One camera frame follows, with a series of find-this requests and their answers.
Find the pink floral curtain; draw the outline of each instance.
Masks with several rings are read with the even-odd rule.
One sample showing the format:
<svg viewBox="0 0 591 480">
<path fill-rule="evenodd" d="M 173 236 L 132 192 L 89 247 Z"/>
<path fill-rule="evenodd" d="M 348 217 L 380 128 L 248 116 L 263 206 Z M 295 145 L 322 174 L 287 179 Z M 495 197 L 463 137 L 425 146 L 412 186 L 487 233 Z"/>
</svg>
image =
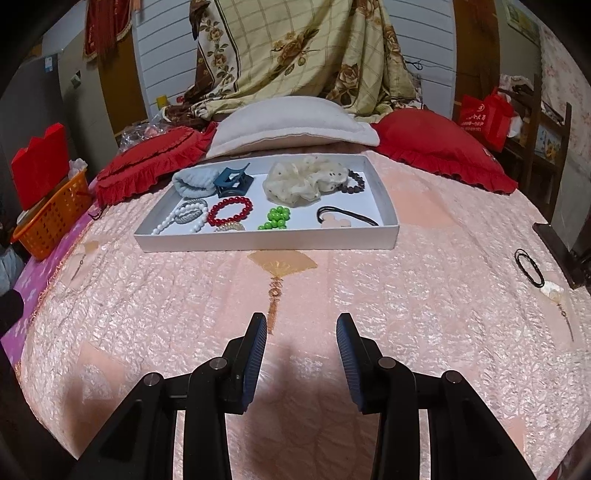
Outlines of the pink floral curtain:
<svg viewBox="0 0 591 480">
<path fill-rule="evenodd" d="M 591 86 L 564 45 L 540 26 L 543 99 L 564 115 L 573 106 L 569 151 L 591 163 Z"/>
</svg>

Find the white shallow box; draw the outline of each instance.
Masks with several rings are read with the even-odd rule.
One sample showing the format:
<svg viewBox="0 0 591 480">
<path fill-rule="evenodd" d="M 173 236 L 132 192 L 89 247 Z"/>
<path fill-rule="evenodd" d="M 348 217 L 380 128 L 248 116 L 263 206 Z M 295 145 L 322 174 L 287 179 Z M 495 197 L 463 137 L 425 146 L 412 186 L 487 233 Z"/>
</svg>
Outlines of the white shallow box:
<svg viewBox="0 0 591 480">
<path fill-rule="evenodd" d="M 323 194 L 319 201 L 291 208 L 291 218 L 285 230 L 257 230 L 267 221 L 269 210 L 277 206 L 267 200 L 262 182 L 277 161 L 300 160 L 304 154 L 270 155 L 244 158 L 200 165 L 198 168 L 226 167 L 235 170 L 250 163 L 246 173 L 254 178 L 246 196 L 252 200 L 253 210 L 241 223 L 246 231 L 215 232 L 207 223 L 198 233 L 189 233 L 194 222 L 186 225 L 170 225 L 159 235 L 152 235 L 154 228 L 183 200 L 171 185 L 134 233 L 144 252 L 194 252 L 226 250 L 392 250 L 398 237 L 398 218 L 392 201 L 373 165 L 364 155 L 318 154 L 323 158 L 341 163 L 365 179 L 365 191 L 346 194 L 335 191 Z M 211 208 L 220 199 L 217 195 L 206 198 Z M 318 208 L 332 205 L 343 210 L 359 213 L 375 220 L 379 226 L 371 226 L 360 220 L 334 213 L 337 220 L 348 219 L 351 227 L 320 228 L 316 219 Z M 229 205 L 218 213 L 218 218 L 227 218 L 239 213 L 242 204 Z"/>
</svg>

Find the red ruffled pillow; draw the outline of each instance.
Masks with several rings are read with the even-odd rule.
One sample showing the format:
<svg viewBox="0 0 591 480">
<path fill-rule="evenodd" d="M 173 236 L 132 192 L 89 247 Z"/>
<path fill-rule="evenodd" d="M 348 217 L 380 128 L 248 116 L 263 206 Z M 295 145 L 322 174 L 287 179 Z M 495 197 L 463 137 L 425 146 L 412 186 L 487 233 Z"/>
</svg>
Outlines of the red ruffled pillow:
<svg viewBox="0 0 591 480">
<path fill-rule="evenodd" d="M 478 140 L 434 112 L 396 110 L 372 127 L 380 139 L 376 151 L 393 160 L 490 192 L 512 193 L 517 188 Z"/>
<path fill-rule="evenodd" d="M 158 178 L 204 159 L 217 124 L 211 122 L 205 132 L 177 127 L 149 138 L 117 155 L 96 177 L 96 197 L 101 206 L 115 205 L 147 192 Z"/>
</svg>

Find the dark brown bead bracelet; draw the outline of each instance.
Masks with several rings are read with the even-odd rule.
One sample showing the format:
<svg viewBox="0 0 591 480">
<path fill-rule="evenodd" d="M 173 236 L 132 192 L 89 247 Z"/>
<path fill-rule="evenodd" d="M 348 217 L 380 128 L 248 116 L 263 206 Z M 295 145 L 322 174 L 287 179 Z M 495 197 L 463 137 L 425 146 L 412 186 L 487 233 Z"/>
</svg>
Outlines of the dark brown bead bracelet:
<svg viewBox="0 0 591 480">
<path fill-rule="evenodd" d="M 355 185 L 355 187 L 346 187 L 344 184 L 342 184 L 337 187 L 338 190 L 343 193 L 359 193 L 365 190 L 365 180 L 361 177 L 361 175 L 355 173 L 353 170 L 349 170 L 349 177 L 354 179 L 354 181 L 357 182 L 357 185 Z"/>
</svg>

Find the basket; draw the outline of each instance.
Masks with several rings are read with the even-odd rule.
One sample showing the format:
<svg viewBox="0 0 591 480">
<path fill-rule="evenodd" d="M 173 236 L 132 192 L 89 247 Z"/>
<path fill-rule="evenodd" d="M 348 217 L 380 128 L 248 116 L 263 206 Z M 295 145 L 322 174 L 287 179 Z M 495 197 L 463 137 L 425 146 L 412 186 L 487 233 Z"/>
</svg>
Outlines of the basket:
<svg viewBox="0 0 591 480">
<path fill-rule="evenodd" d="M 77 173 L 46 202 L 31 210 L 12 234 L 37 260 L 46 259 L 70 231 L 74 223 L 90 208 L 86 170 Z"/>
</svg>

